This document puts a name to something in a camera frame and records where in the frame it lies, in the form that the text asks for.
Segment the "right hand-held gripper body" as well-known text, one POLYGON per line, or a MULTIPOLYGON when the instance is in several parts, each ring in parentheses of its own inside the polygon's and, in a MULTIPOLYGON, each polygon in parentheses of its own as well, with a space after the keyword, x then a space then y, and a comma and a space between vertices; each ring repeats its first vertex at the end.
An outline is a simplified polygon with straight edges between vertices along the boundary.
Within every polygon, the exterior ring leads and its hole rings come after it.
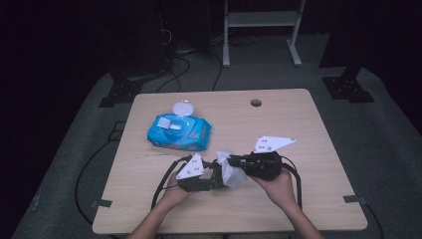
POLYGON ((253 177, 258 177, 267 181, 274 180, 282 170, 286 168, 289 172, 295 172, 296 166, 285 157, 278 154, 277 150, 294 143, 296 140, 291 137, 262 135, 257 139, 254 150, 245 156, 249 166, 245 172, 253 177))

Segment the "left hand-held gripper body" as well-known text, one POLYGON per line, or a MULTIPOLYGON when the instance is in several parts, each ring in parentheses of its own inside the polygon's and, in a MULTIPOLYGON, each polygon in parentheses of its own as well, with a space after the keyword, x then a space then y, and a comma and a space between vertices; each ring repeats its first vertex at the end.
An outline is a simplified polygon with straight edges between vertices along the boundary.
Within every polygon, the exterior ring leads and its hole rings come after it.
POLYGON ((187 192, 208 191, 213 187, 210 178, 203 178, 205 166, 199 153, 184 163, 176 174, 178 186, 187 192))

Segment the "white wet wipe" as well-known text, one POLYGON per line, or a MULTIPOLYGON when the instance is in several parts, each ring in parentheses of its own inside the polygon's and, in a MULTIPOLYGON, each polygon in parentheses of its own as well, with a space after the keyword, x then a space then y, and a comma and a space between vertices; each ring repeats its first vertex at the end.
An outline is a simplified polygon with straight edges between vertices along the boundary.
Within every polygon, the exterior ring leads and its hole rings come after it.
POLYGON ((222 168, 222 180, 224 185, 235 188, 237 185, 246 182, 248 176, 241 168, 229 164, 232 154, 232 150, 220 150, 216 152, 217 161, 222 168))

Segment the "blue wet wipes pack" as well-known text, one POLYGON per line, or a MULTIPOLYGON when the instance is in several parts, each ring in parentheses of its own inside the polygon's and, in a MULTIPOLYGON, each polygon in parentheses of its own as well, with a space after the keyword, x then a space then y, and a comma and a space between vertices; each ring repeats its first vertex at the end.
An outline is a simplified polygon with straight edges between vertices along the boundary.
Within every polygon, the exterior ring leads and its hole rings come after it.
POLYGON ((155 118, 147 132, 147 139, 157 147, 187 151, 203 151, 207 148, 212 125, 194 114, 188 101, 173 105, 170 114, 155 118))

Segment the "person's left hand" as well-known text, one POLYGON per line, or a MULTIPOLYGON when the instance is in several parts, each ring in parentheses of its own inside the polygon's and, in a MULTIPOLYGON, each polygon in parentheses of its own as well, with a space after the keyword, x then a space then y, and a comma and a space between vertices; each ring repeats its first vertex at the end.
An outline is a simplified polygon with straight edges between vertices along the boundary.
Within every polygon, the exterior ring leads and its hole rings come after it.
POLYGON ((178 185, 176 180, 176 172, 173 172, 167 181, 165 191, 160 199, 160 203, 166 208, 172 209, 185 201, 193 192, 187 192, 178 185))

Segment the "person's right hand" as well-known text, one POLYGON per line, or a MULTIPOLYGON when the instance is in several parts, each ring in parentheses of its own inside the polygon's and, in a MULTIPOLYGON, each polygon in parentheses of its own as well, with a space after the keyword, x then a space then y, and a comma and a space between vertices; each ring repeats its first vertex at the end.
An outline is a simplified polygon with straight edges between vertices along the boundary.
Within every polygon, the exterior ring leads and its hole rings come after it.
POLYGON ((292 177, 287 170, 283 169, 281 174, 272 181, 254 176, 252 176, 252 179, 265 190, 270 200, 285 213, 299 207, 294 195, 292 177))

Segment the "black stand base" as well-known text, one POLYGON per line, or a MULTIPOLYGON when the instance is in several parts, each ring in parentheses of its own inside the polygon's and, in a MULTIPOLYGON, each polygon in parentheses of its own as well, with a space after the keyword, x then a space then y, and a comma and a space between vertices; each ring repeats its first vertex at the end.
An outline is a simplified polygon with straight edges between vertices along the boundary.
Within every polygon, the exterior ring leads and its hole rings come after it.
POLYGON ((323 77, 322 81, 334 100, 349 100, 351 103, 373 103, 374 99, 357 81, 359 66, 348 66, 340 76, 323 77))
POLYGON ((112 79, 112 86, 107 96, 102 98, 99 107, 112 108, 115 104, 132 103, 142 89, 142 80, 130 80, 121 67, 113 67, 109 73, 112 79))

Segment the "white metal stand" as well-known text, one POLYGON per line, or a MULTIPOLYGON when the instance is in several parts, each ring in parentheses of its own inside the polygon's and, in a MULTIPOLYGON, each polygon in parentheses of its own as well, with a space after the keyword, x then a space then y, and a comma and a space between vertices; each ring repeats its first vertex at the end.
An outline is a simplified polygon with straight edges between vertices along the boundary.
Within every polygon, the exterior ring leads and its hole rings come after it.
POLYGON ((294 65, 300 67, 303 62, 296 48, 296 40, 302 23, 306 1, 300 0, 298 9, 294 11, 230 12, 228 7, 229 0, 225 0, 222 65, 224 67, 230 66, 229 30, 231 28, 292 27, 292 37, 287 40, 287 46, 294 65))

